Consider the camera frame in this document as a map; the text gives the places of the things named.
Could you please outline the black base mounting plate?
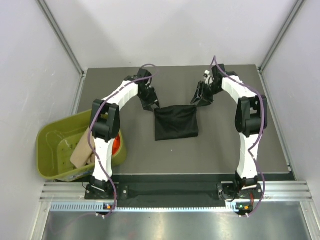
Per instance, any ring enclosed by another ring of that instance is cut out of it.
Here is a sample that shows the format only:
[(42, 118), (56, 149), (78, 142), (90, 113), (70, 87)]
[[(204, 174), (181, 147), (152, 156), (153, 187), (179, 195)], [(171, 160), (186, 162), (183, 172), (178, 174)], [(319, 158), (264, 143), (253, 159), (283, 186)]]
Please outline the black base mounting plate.
[(85, 187), (85, 200), (135, 199), (142, 196), (204, 196), (212, 200), (234, 200), (239, 190), (232, 174), (116, 174), (110, 182), (91, 177)]

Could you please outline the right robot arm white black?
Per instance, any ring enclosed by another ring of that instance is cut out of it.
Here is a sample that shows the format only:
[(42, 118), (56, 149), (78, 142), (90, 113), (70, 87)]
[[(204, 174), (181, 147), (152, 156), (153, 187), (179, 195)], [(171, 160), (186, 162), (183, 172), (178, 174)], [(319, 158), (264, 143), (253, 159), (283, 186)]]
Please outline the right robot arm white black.
[(245, 198), (258, 187), (256, 163), (260, 140), (268, 126), (268, 100), (244, 84), (235, 72), (225, 72), (225, 66), (218, 64), (204, 72), (191, 103), (197, 107), (209, 106), (221, 92), (228, 93), (237, 104), (234, 123), (240, 137), (240, 157), (233, 192)]

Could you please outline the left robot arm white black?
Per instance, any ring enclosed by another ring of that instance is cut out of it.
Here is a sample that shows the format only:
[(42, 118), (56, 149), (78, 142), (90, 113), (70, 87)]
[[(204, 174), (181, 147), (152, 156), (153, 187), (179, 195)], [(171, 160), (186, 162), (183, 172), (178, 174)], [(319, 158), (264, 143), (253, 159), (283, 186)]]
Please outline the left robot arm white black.
[(151, 86), (153, 74), (141, 67), (136, 75), (127, 76), (109, 96), (96, 99), (92, 104), (88, 145), (95, 155), (95, 167), (90, 186), (102, 198), (116, 195), (112, 181), (112, 151), (121, 128), (120, 111), (132, 99), (138, 97), (145, 111), (160, 107), (155, 89)]

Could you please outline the black t shirt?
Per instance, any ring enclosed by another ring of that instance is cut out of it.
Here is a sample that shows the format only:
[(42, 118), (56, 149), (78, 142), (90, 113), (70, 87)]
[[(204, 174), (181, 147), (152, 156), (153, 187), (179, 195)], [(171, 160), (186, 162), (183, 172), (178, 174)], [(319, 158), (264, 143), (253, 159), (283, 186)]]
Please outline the black t shirt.
[(154, 110), (155, 140), (194, 138), (199, 135), (197, 107), (172, 105)]

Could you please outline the beige t shirt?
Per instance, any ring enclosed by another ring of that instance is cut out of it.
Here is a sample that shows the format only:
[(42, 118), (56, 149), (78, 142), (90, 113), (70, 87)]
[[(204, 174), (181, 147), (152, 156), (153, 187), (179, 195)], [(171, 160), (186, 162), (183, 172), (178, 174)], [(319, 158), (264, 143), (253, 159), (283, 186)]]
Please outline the beige t shirt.
[(88, 143), (88, 134), (90, 129), (87, 128), (83, 136), (80, 138), (74, 152), (71, 155), (70, 162), (77, 168), (94, 164), (96, 157)]

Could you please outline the aluminium corner post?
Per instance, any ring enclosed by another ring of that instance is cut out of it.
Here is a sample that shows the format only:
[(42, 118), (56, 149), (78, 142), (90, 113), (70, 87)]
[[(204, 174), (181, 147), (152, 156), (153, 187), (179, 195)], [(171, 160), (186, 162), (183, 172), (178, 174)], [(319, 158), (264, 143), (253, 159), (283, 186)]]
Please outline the aluminium corner post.
[(71, 60), (73, 66), (75, 67), (76, 71), (82, 76), (84, 75), (85, 71), (81, 67), (79, 61), (77, 60), (70, 44), (68, 43), (67, 38), (65, 37), (63, 31), (61, 30), (56, 18), (54, 17), (51, 9), (49, 8), (48, 4), (45, 0), (35, 0), (37, 5), (39, 6), (40, 10), (44, 14), (45, 18), (47, 19), (49, 25), (51, 26), (54, 34), (56, 35), (59, 43), (61, 44), (62, 48), (64, 49), (65, 53)]
[(297, 17), (298, 13), (303, 8), (303, 5), (305, 4), (305, 2), (306, 2), (305, 0), (296, 0), (294, 2), (293, 7), (289, 11), (289, 14), (285, 18), (285, 21), (283, 22), (283, 24), (281, 25), (281, 28), (280, 28), (278, 34), (276, 35), (274, 41), (272, 42), (269, 50), (267, 51), (267, 54), (264, 57), (261, 65), (257, 68), (258, 72), (260, 74), (262, 74), (263, 71), (267, 68), (269, 62), (271, 61), (271, 59), (273, 57), (273, 55), (275, 54), (275, 52), (277, 51), (278, 47), (280, 46), (282, 40), (284, 39), (284, 37), (285, 37), (287, 31), (289, 30), (289, 28), (291, 27), (291, 25), (293, 24), (293, 21)]

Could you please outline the orange t shirt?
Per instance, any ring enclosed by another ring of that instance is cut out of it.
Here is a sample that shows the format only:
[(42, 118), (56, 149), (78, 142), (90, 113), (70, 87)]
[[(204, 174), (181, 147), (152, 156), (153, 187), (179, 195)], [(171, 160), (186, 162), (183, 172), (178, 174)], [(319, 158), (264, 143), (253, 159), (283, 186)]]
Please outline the orange t shirt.
[(119, 151), (121, 147), (121, 137), (118, 134), (116, 136), (116, 138), (114, 139), (113, 145), (112, 145), (112, 155), (114, 156), (115, 154), (117, 154), (117, 152)]

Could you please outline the aluminium frame rail front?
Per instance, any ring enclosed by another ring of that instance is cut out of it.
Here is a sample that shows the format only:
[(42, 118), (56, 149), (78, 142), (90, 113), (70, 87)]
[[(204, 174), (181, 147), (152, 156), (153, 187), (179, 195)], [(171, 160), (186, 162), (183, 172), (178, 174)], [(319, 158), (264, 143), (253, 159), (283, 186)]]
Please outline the aluminium frame rail front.
[[(46, 182), (40, 200), (49, 202), (76, 202), (85, 199), (85, 184), (80, 182)], [(309, 202), (312, 194), (305, 181), (266, 181), (265, 202)]]

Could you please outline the right aluminium corner post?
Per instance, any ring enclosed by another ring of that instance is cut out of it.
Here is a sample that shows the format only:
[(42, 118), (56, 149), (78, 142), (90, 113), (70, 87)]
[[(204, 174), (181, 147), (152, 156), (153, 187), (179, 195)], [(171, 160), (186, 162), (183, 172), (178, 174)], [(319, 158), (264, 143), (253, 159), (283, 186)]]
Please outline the right aluminium corner post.
[(305, 4), (305, 2), (306, 2), (305, 0), (296, 0), (294, 2), (293, 7), (289, 11), (289, 14), (285, 18), (285, 21), (283, 22), (283, 24), (281, 25), (281, 28), (280, 28), (278, 34), (276, 35), (274, 41), (272, 42), (269, 50), (267, 51), (267, 54), (264, 57), (261, 65), (257, 68), (258, 72), (260, 74), (262, 74), (263, 71), (267, 68), (269, 62), (271, 61), (271, 59), (273, 57), (273, 55), (275, 54), (275, 52), (277, 51), (278, 47), (280, 46), (282, 40), (284, 39), (284, 37), (285, 37), (287, 31), (289, 30), (289, 28), (291, 27), (291, 25), (293, 24), (293, 21), (297, 17), (298, 13), (303, 8), (303, 5)]

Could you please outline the olive green plastic bin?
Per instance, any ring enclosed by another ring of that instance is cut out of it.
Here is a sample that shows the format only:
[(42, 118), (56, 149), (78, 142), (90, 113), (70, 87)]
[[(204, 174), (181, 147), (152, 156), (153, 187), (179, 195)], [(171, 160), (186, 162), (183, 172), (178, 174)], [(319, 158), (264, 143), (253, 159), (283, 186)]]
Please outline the olive green plastic bin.
[[(46, 125), (36, 139), (36, 163), (40, 176), (46, 180), (74, 182), (92, 175), (95, 169), (95, 157), (88, 146), (88, 133), (91, 110)], [(88, 157), (84, 166), (77, 168), (77, 158), (72, 158), (75, 150), (85, 146), (83, 156)]]

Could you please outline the left aluminium corner post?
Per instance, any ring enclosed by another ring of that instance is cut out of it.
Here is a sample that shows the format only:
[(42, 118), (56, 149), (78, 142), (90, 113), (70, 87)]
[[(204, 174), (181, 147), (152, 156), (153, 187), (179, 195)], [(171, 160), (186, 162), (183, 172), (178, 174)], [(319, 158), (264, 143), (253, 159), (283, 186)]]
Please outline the left aluminium corner post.
[(56, 18), (54, 17), (51, 9), (49, 8), (48, 4), (45, 0), (35, 0), (37, 5), (39, 6), (40, 10), (44, 14), (45, 18), (47, 19), (49, 25), (51, 26), (54, 34), (56, 35), (59, 43), (61, 44), (62, 48), (64, 49), (65, 53), (71, 60), (73, 66), (75, 67), (76, 71), (82, 76), (84, 75), (85, 71), (81, 67), (79, 61), (77, 60), (70, 44), (68, 43), (67, 38), (65, 37), (63, 31), (61, 30)]

